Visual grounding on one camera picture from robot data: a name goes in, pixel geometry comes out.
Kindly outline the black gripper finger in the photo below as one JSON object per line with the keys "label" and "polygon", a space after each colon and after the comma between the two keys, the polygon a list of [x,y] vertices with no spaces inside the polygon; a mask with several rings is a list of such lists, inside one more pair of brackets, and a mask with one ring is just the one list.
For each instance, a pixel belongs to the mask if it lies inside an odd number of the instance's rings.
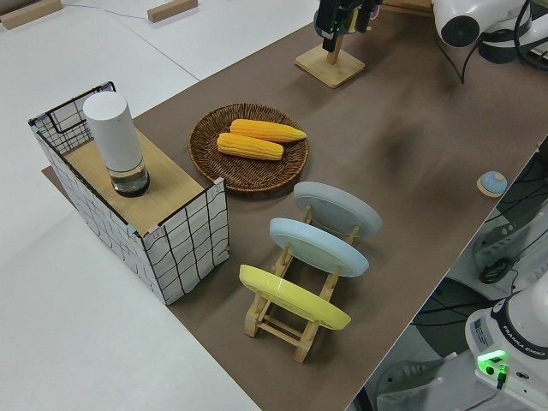
{"label": "black gripper finger", "polygon": [[339,0],[321,0],[319,2],[319,34],[323,38],[323,48],[328,52],[335,50],[340,6]]}
{"label": "black gripper finger", "polygon": [[359,7],[357,15],[357,31],[364,33],[368,27],[370,15],[372,13],[372,5],[370,0],[363,0]]}

